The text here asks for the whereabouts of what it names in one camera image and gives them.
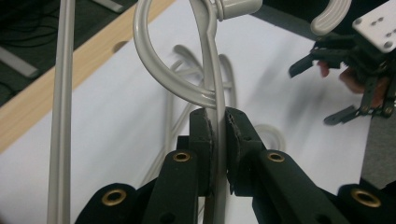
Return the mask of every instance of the white cable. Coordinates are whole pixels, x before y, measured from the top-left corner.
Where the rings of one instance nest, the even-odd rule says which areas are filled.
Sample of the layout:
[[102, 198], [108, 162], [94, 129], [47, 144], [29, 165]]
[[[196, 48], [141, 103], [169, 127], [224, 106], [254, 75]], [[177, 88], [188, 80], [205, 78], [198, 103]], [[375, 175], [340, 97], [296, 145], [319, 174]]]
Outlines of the white cable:
[[180, 76], [180, 77], [184, 77], [184, 76], [187, 76], [189, 74], [202, 74], [201, 69], [197, 68], [197, 67], [193, 67], [193, 68], [189, 68], [189, 69], [186, 69], [186, 70], [183, 70], [183, 71], [178, 71], [177, 75]]
[[[182, 61], [175, 62], [171, 66], [172, 71], [176, 71], [177, 68], [181, 66], [181, 64], [182, 64]], [[172, 135], [173, 107], [174, 107], [174, 96], [173, 96], [172, 92], [168, 91], [166, 94], [166, 112], [165, 112], [165, 114], [166, 114], [165, 143], [164, 143], [165, 144], [165, 146], [164, 146], [165, 155], [172, 151], [171, 144], [172, 144], [172, 139], [174, 138], [174, 136]]]
[[189, 49], [182, 45], [176, 45], [174, 47], [174, 52], [183, 56], [183, 58], [186, 59], [186, 62], [191, 62], [193, 64], [193, 68], [197, 68], [201, 72], [201, 75], [204, 74], [204, 69], [202, 68], [201, 63], [197, 58], [195, 58], [194, 54]]
[[226, 55], [220, 54], [219, 59], [220, 59], [220, 64], [224, 68], [225, 71], [224, 74], [227, 76], [229, 80], [228, 82], [223, 83], [223, 87], [227, 89], [231, 89], [230, 106], [232, 108], [237, 108], [238, 103], [236, 99], [237, 94], [236, 94], [235, 78], [233, 75], [233, 67], [231, 66], [230, 59]]
[[214, 84], [216, 95], [216, 111], [206, 110], [213, 127], [215, 138], [214, 153], [214, 179], [213, 198], [205, 202], [204, 223], [224, 223], [225, 206], [227, 198], [227, 167], [226, 167], [226, 147], [225, 147], [225, 97], [222, 87], [222, 77], [219, 66], [219, 55], [217, 53], [215, 35], [217, 29], [217, 16], [209, 0], [191, 0], [195, 19], [198, 25], [198, 33], [201, 40], [201, 49], [204, 60], [204, 85], [210, 88]]
[[286, 151], [285, 137], [276, 127], [269, 124], [259, 124], [254, 126], [254, 129], [267, 149]]
[[141, 0], [134, 12], [134, 43], [137, 53], [151, 75], [166, 89], [195, 105], [216, 108], [213, 91], [197, 87], [178, 77], [161, 61], [149, 40], [148, 16], [151, 0]]

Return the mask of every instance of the black wire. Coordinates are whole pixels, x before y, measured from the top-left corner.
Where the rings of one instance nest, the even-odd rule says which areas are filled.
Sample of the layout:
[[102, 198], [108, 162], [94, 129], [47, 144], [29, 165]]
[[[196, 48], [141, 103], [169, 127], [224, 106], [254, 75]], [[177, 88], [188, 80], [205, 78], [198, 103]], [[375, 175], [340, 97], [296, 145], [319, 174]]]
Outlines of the black wire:
[[[39, 25], [39, 26], [37, 27], [37, 29], [38, 29], [38, 28], [50, 28], [50, 29], [52, 29], [52, 30], [58, 30], [58, 27], [49, 26], [49, 25]], [[15, 31], [15, 32], [20, 32], [20, 33], [31, 33], [31, 31], [16, 30], [16, 29], [13, 29], [13, 28], [11, 28], [11, 27], [6, 27], [6, 28], [4, 28], [4, 29], [6, 29], [6, 30], [11, 30], [11, 31]]]
[[14, 91], [6, 82], [0, 81], [0, 85], [6, 87], [6, 89], [9, 91], [9, 95], [15, 96], [18, 94], [20, 91]]
[[49, 33], [46, 33], [46, 34], [43, 34], [43, 35], [35, 35], [35, 36], [27, 37], [27, 38], [24, 38], [24, 39], [0, 39], [0, 43], [4, 43], [4, 42], [8, 42], [8, 43], [9, 42], [24, 42], [24, 41], [34, 40], [34, 39], [38, 39], [38, 38], [49, 36], [49, 35], [54, 35], [56, 33], [57, 33], [56, 31], [53, 31], [53, 32], [49, 32]]
[[[19, 9], [17, 7], [12, 7], [11, 9], [17, 10], [19, 12], [28, 12], [28, 10], [25, 9]], [[41, 23], [43, 18], [49, 17], [49, 18], [53, 18], [55, 20], [59, 20], [59, 18], [57, 16], [53, 16], [51, 15], [52, 13], [56, 12], [59, 10], [59, 7], [56, 7], [54, 9], [52, 9], [49, 12], [44, 12], [44, 6], [42, 5], [40, 8], [37, 9], [38, 12], [36, 11], [29, 11], [27, 16], [31, 16], [31, 15], [37, 15], [36, 18], [26, 18], [27, 16], [25, 16], [24, 18], [22, 18], [22, 21], [37, 21], [36, 25], [34, 26], [14, 26], [14, 27], [3, 27], [0, 29], [5, 29], [5, 30], [10, 30], [10, 31], [14, 31], [14, 32], [21, 32], [21, 33], [30, 33], [35, 31], [37, 28], [42, 27]]]
[[0, 43], [0, 45], [14, 47], [14, 48], [27, 48], [27, 49], [29, 49], [29, 48], [36, 48], [36, 47], [41, 47], [41, 46], [44, 46], [44, 45], [48, 45], [49, 42], [52, 42], [56, 38], [57, 38], [57, 36], [54, 36], [53, 38], [45, 41], [44, 43], [34, 44], [34, 45], [18, 45], [18, 44], [12, 44], [12, 43]]

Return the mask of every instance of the dark floor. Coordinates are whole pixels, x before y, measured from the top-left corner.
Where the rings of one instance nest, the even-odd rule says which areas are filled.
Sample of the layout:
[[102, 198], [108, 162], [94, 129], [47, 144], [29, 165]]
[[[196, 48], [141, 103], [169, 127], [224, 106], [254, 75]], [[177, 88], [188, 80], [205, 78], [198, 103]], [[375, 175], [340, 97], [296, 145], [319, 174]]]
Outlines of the dark floor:
[[[133, 0], [117, 0], [130, 7]], [[55, 48], [59, 0], [49, 1], [40, 9], [35, 9], [17, 23], [0, 27], [0, 46], [18, 55], [26, 62], [37, 67], [40, 75], [55, 64]], [[255, 16], [291, 29], [309, 38], [314, 38], [306, 21], [285, 16], [277, 10], [263, 7]], [[75, 49], [118, 17], [107, 8], [90, 0], [76, 2]], [[26, 78], [0, 63], [0, 105], [22, 91], [34, 78]], [[362, 176], [383, 188], [396, 179], [396, 118], [373, 119], [367, 142], [366, 157]]]

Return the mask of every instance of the white rod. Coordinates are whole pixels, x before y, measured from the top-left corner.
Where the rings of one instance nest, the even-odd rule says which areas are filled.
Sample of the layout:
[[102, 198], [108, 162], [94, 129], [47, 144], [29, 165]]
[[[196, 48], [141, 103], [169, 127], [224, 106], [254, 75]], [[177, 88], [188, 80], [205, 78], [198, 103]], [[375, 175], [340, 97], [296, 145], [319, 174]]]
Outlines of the white rod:
[[62, 0], [49, 159], [48, 224], [70, 223], [70, 140], [75, 0]]

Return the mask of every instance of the gray cable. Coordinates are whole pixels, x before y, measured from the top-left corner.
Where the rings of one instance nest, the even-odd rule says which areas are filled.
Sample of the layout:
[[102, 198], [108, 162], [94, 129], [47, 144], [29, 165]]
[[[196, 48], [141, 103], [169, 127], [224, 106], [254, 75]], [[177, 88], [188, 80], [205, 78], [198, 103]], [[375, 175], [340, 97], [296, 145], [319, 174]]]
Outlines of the gray cable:
[[206, 29], [200, 29], [201, 48], [204, 57], [204, 71], [205, 71], [205, 87], [210, 88], [211, 83], [214, 83], [214, 90], [216, 95], [216, 111], [210, 108], [206, 109], [212, 125], [216, 123], [214, 128], [215, 141], [215, 178], [213, 189], [213, 198], [207, 199], [208, 205], [205, 205], [204, 223], [224, 223], [225, 220], [225, 205], [227, 198], [227, 169], [226, 169], [226, 147], [225, 147], [225, 97], [224, 89], [222, 87], [222, 77], [219, 66], [219, 55], [216, 48], [215, 35], [217, 29], [217, 16], [212, 3], [209, 0], [204, 1], [205, 10], [208, 15], [206, 22]]
[[267, 149], [286, 152], [285, 137], [276, 127], [269, 124], [259, 124], [254, 126], [254, 129]]
[[219, 59], [220, 59], [220, 64], [224, 68], [225, 75], [229, 80], [228, 82], [224, 83], [223, 86], [224, 88], [231, 89], [230, 106], [233, 108], [237, 108], [238, 107], [237, 98], [236, 98], [237, 94], [236, 94], [235, 77], [233, 75], [232, 64], [230, 62], [230, 59], [224, 54], [220, 54]]
[[[201, 76], [203, 75], [203, 68], [202, 68], [201, 64], [198, 62], [198, 60], [195, 58], [195, 56], [189, 49], [187, 49], [184, 46], [178, 45], [178, 46], [174, 47], [174, 51], [184, 58], [184, 62], [191, 63], [191, 65], [192, 65], [192, 68], [188, 68], [188, 69], [185, 69], [182, 71], [177, 71], [178, 76], [184, 77], [184, 76], [192, 75], [192, 74], [200, 74]], [[227, 89], [231, 89], [231, 91], [232, 91], [230, 104], [231, 104], [231, 106], [236, 107], [235, 84], [233, 83], [234, 78], [233, 78], [233, 69], [232, 69], [231, 63], [225, 55], [220, 55], [219, 58], [222, 63], [222, 66], [224, 68], [226, 77], [230, 80], [228, 82], [228, 87], [227, 87]], [[181, 65], [181, 61], [177, 61], [176, 63], [174, 63], [171, 66], [171, 69], [173, 71], [176, 71], [180, 65]], [[201, 81], [199, 86], [203, 86], [203, 84], [204, 84], [203, 81]], [[175, 97], [175, 95], [172, 94], [171, 92], [168, 92], [168, 94], [167, 94], [168, 105], [166, 106], [167, 107], [167, 109], [166, 109], [167, 121], [165, 122], [165, 131], [166, 132], [169, 132], [170, 125], [173, 123], [172, 122], [173, 99], [171, 99], [173, 97]], [[172, 131], [169, 132], [171, 134], [165, 133], [164, 148], [159, 153], [159, 155], [157, 155], [157, 158], [154, 161], [154, 165], [148, 171], [143, 183], [148, 183], [151, 179], [155, 178], [155, 176], [158, 175], [158, 173], [161, 170], [161, 166], [163, 164], [163, 159], [164, 159], [165, 155], [167, 153], [169, 153], [169, 151], [171, 150], [170, 143], [178, 136], [181, 128], [184, 127], [185, 123], [187, 122], [188, 115], [190, 114], [190, 112], [192, 111], [192, 109], [194, 107], [195, 107], [195, 105], [193, 105], [191, 103], [187, 103], [187, 105], [183, 109], [181, 115], [177, 119], [176, 124], [172, 128]], [[204, 204], [202, 203], [202, 200], [200, 199], [200, 203], [198, 205], [198, 219], [202, 220], [203, 216], [204, 216]]]
[[134, 12], [134, 43], [137, 53], [151, 75], [166, 89], [195, 105], [216, 108], [213, 91], [200, 88], [178, 77], [161, 61], [149, 40], [148, 15], [151, 0], [139, 1]]

